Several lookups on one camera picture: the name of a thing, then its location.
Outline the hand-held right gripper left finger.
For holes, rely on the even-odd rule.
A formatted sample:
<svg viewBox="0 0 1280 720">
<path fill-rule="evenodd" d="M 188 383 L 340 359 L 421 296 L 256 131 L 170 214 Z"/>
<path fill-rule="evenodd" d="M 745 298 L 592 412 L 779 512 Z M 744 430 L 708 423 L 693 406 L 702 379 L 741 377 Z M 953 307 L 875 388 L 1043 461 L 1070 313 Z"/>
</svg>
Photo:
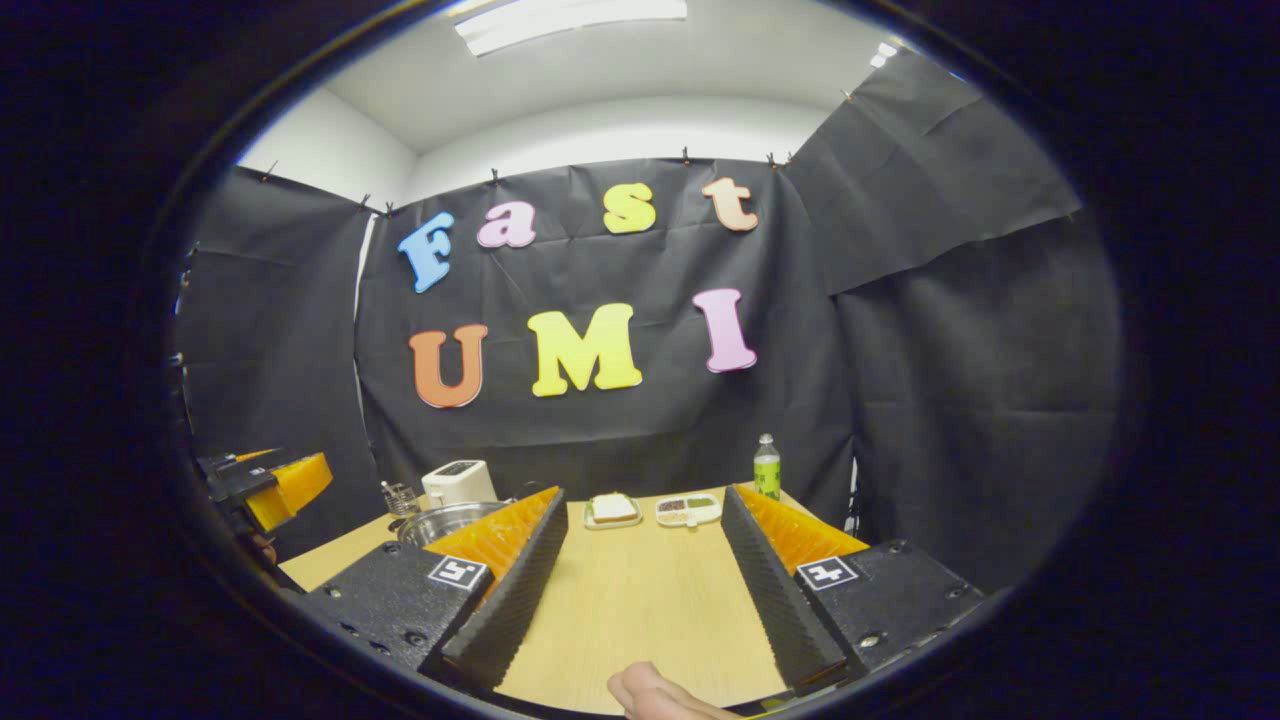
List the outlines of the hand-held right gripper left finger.
<svg viewBox="0 0 1280 720">
<path fill-rule="evenodd" d="M 568 530 L 564 492 L 530 495 L 425 546 L 384 542 L 300 606 L 369 653 L 494 691 L 529 632 Z"/>
</svg>

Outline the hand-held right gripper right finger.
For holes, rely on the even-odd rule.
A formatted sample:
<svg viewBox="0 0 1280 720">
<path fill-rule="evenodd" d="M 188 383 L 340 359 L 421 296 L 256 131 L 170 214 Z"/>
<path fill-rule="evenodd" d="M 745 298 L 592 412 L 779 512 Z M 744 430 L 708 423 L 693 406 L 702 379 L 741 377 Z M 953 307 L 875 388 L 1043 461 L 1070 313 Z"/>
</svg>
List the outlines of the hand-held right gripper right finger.
<svg viewBox="0 0 1280 720">
<path fill-rule="evenodd" d="M 910 659 L 986 602 L 905 539 L 865 544 L 741 486 L 726 488 L 719 524 L 774 665 L 797 696 Z"/>
</svg>

